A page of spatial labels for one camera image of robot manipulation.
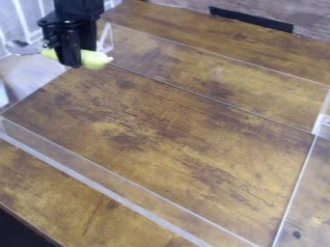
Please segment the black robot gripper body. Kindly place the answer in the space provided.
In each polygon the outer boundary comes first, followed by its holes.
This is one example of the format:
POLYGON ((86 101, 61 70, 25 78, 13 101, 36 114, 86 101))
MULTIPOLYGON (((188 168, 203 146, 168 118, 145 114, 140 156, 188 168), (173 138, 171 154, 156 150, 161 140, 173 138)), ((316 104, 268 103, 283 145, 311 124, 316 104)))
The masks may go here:
POLYGON ((80 27, 86 21, 100 19, 104 0, 53 0, 54 9, 37 21, 46 42, 58 42, 58 24, 72 25, 80 35, 80 27))

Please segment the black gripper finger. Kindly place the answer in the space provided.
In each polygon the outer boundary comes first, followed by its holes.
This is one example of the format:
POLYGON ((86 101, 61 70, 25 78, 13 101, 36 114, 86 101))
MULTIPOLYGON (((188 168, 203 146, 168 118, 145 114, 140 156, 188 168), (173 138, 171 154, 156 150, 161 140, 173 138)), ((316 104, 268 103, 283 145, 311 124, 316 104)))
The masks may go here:
POLYGON ((96 51, 96 21, 86 21, 80 27, 80 45, 82 49, 96 51))
POLYGON ((80 35, 77 29, 65 23, 58 24, 58 46, 54 53, 60 63, 70 68, 81 66, 80 35))

